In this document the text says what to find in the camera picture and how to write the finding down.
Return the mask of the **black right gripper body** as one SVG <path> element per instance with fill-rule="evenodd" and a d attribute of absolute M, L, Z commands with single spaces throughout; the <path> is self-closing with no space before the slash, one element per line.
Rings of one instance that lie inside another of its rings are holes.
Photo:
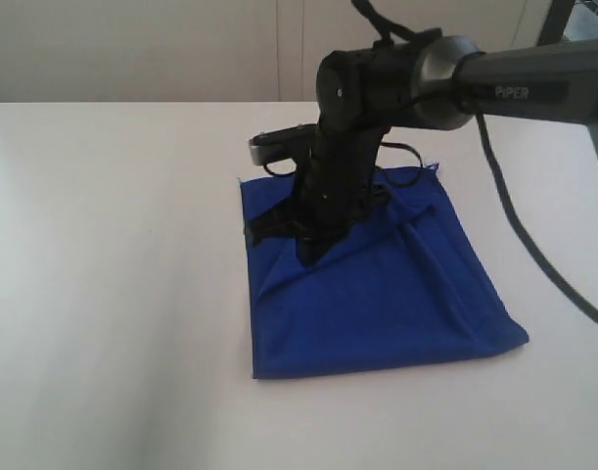
<path fill-rule="evenodd" d="M 390 194 L 374 183 L 379 147 L 389 124 L 359 124 L 337 128 L 317 121 L 310 157 L 295 180 L 293 219 L 299 245 L 336 244 L 350 227 L 387 204 Z"/>

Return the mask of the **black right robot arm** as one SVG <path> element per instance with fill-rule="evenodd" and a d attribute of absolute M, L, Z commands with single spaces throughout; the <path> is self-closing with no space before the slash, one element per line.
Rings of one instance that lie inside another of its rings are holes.
<path fill-rule="evenodd" d="M 253 162 L 292 160 L 291 194 L 250 219 L 254 244 L 290 238 L 313 265 L 389 201 L 374 181 L 396 127 L 454 130 L 477 115 L 584 125 L 598 157 L 598 39 L 485 53 L 464 36 L 336 51 L 316 78 L 319 118 L 256 135 Z"/>

